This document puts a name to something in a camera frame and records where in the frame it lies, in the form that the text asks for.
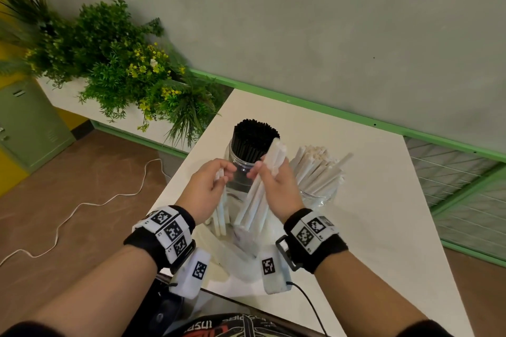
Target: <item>black t-shirt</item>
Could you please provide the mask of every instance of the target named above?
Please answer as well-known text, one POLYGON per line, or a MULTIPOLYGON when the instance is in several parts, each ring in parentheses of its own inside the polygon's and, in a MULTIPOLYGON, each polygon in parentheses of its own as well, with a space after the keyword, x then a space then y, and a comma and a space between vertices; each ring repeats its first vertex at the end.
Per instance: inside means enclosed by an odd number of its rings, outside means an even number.
MULTIPOLYGON (((302 337, 272 321, 246 314, 216 314, 194 319, 171 331, 167 337, 218 337, 243 335, 244 337, 302 337)), ((35 323, 21 322, 5 331, 0 337, 64 337, 52 328, 35 323)), ((451 337, 437 322, 418 322, 397 337, 451 337)))

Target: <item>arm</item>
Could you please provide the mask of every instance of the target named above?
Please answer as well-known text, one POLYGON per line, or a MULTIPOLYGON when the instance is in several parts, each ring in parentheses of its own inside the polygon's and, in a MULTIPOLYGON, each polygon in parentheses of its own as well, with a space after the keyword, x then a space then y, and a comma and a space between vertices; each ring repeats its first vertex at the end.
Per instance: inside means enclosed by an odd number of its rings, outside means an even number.
MULTIPOLYGON (((288 160, 276 178, 260 161, 248 177, 254 178, 257 173, 264 183, 270 209, 283 224, 304 207, 288 160)), ((427 319, 350 251, 327 256, 316 268, 315 277, 348 336, 394 337, 427 319)))
MULTIPOLYGON (((183 207, 196 224, 204 222, 218 205, 225 183, 235 170, 233 164, 222 159, 205 163, 192 175, 176 205, 183 207), (224 168, 225 176, 214 181, 220 168, 224 168)), ((120 336, 157 271, 147 251, 125 245, 29 320, 67 337, 120 336)))

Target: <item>power cord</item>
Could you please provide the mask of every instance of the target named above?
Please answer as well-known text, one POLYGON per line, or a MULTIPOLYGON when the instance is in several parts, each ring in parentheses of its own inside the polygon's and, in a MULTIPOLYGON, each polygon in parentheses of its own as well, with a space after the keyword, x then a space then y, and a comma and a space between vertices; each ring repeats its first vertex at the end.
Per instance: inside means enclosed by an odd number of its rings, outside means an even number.
POLYGON ((307 294, 302 290, 302 288, 300 286, 298 286, 296 283, 293 283, 291 281, 287 281, 286 282, 287 285, 293 285, 295 286, 296 288, 298 288, 302 294, 304 295, 304 297, 307 299, 307 301, 309 302, 309 305, 311 305, 311 308, 313 308, 313 312, 315 312, 315 315, 316 315, 316 318, 318 319, 318 322, 320 323, 320 326, 321 326, 321 330, 323 330, 323 333, 328 337, 328 334, 325 330, 325 328, 323 327, 323 323, 321 322, 320 320, 320 316, 318 315, 318 313, 316 312, 316 309, 315 307, 313 306, 313 303, 311 302, 311 300, 309 299, 309 297, 307 296, 307 294))
POLYGON ((144 187, 144 181, 146 180, 146 174, 147 174, 147 167, 148 167, 148 164, 152 161, 157 161, 157 160, 160 160, 160 169, 161 169, 161 173, 163 173, 165 176, 167 176, 168 178, 172 179, 172 176, 169 176, 168 174, 166 174, 164 171, 163 171, 163 162, 162 162, 162 159, 161 158, 154 158, 153 160, 150 160, 148 161, 145 165, 144 165, 144 176, 142 178, 142 184, 141 184, 141 187, 139 188, 139 190, 136 192, 136 193, 118 193, 117 195, 115 196, 112 196, 109 200, 107 200, 104 204, 95 204, 93 202, 82 202, 81 204, 79 204, 78 206, 75 207, 75 209, 72 211, 72 213, 70 214, 69 217, 67 217, 65 219, 65 221, 63 221, 57 228, 56 228, 56 237, 55 237, 55 243, 53 244, 53 246, 51 248, 49 248, 47 251, 41 253, 40 255, 37 255, 37 256, 34 256, 33 254, 31 254, 29 251, 26 251, 24 249, 18 249, 14 252, 12 252, 10 255, 8 255, 7 257, 5 257, 2 262, 0 263, 0 267, 3 265, 3 263, 5 261, 7 261, 10 257, 14 256, 17 252, 25 252, 27 255, 29 255, 29 257, 33 258, 33 259, 36 259, 37 257, 40 257, 40 256, 43 256, 45 255, 47 252, 51 251, 54 249, 54 247, 56 246, 56 244, 58 244, 58 238, 59 238, 59 233, 58 231, 60 230, 60 227, 65 224, 67 221, 70 220, 70 218, 74 215, 74 213, 77 211, 77 209, 81 206, 81 205, 91 205, 91 206, 104 206, 105 204, 109 203, 111 200, 115 199, 116 197, 118 196, 135 196, 136 194, 138 194, 142 188, 144 187))

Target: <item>wristband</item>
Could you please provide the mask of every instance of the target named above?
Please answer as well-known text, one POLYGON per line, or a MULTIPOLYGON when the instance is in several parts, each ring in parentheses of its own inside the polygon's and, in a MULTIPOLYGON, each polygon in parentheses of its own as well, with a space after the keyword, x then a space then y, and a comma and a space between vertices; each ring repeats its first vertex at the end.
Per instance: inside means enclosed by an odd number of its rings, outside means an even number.
POLYGON ((348 250, 337 228, 325 216, 307 208, 291 215, 284 230, 290 259, 310 273, 327 256, 348 250))
POLYGON ((170 268, 173 273, 195 249, 191 233, 195 220, 180 206, 162 206, 132 227, 123 242, 144 249, 158 270, 170 268))

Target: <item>bundle of black straws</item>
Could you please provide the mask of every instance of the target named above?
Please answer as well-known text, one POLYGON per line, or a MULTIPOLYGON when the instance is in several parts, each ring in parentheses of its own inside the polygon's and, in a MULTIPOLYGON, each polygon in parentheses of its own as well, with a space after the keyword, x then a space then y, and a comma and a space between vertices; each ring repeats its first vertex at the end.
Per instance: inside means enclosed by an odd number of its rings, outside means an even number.
POLYGON ((243 161, 254 163, 267 153, 277 130, 267 123, 245 119, 234 127, 232 151, 243 161))

